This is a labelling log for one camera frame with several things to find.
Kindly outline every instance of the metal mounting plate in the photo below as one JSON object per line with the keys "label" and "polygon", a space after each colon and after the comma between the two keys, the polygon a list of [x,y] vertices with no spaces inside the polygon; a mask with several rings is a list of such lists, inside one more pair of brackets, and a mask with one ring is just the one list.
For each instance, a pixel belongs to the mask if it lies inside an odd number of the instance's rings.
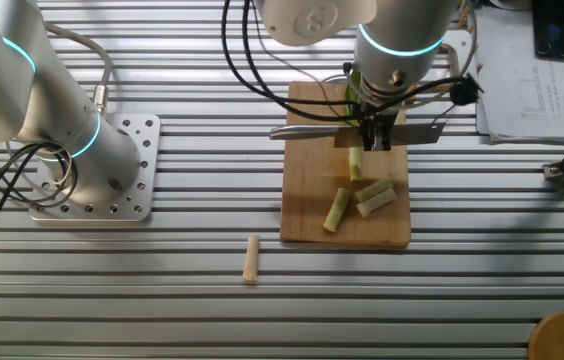
{"label": "metal mounting plate", "polygon": [[[69,199],[57,208],[40,211],[31,207],[29,213],[34,220],[60,226],[74,225],[76,222],[106,222],[110,225],[111,222],[142,221],[150,214],[159,148],[160,119],[155,115],[116,113],[107,114],[106,118],[111,125],[131,136],[140,151],[140,161],[147,163],[145,168],[140,168],[133,186],[106,203],[81,204]],[[146,140],[151,144],[148,147],[143,145]],[[39,188],[33,190],[34,197],[44,197],[51,193],[41,189],[42,184],[48,181],[47,167],[41,165],[36,176]]]}

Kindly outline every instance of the black phone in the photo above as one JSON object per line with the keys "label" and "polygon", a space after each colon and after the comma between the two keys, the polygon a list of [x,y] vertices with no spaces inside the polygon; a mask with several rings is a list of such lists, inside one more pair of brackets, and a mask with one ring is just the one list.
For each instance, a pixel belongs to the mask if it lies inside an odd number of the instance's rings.
{"label": "black phone", "polygon": [[564,59],[564,0],[533,0],[535,54]]}

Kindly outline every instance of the table surface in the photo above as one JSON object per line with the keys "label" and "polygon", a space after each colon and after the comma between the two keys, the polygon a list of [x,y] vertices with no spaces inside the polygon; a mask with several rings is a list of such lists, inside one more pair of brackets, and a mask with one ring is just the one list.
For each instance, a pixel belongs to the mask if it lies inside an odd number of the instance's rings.
{"label": "table surface", "polygon": [[[110,112],[162,119],[157,191],[148,227],[67,232],[8,204],[0,359],[523,359],[539,319],[564,310],[564,193],[540,171],[564,147],[492,146],[473,107],[455,109],[438,144],[409,147],[406,250],[282,242],[284,144],[267,133],[285,113],[228,71],[221,1],[40,5],[111,52]],[[353,41],[345,31],[307,52],[265,39],[318,77],[352,59]],[[90,94],[101,60],[52,43]],[[278,93],[303,80],[253,48]],[[427,79],[446,64],[439,56]],[[448,106],[410,111],[408,122]],[[241,277],[252,234],[262,237],[257,286]]]}

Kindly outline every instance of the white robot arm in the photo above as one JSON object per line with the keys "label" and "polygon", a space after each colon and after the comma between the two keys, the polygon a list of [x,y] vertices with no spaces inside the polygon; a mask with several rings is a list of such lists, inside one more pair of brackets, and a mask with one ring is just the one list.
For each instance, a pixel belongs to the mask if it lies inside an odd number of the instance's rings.
{"label": "white robot arm", "polygon": [[316,43],[358,26],[355,62],[379,98],[404,92],[431,67],[457,0],[258,0],[271,36],[285,45]]}

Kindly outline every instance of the celery piece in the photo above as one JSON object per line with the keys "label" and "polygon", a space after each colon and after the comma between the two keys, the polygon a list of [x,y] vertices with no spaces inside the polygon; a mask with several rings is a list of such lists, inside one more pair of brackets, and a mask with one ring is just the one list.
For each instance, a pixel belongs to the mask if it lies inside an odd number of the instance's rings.
{"label": "celery piece", "polygon": [[351,181],[362,181],[362,151],[361,147],[349,148],[349,174]]}
{"label": "celery piece", "polygon": [[384,206],[397,198],[398,196],[395,193],[395,190],[389,189],[375,195],[363,203],[358,204],[357,208],[362,217],[367,217],[373,210],[379,208],[380,206]]}
{"label": "celery piece", "polygon": [[358,199],[358,202],[365,202],[370,198],[374,197],[375,195],[392,188],[393,188],[393,181],[391,181],[391,179],[389,178],[386,178],[384,180],[380,180],[375,184],[356,192],[355,198]]}
{"label": "celery piece", "polygon": [[335,200],[333,200],[333,205],[331,205],[331,210],[329,210],[329,214],[326,216],[326,220],[324,220],[324,225],[322,225],[325,229],[330,232],[335,232],[335,229],[337,229],[340,224],[340,219],[342,219],[350,197],[351,192],[349,190],[338,189]]}

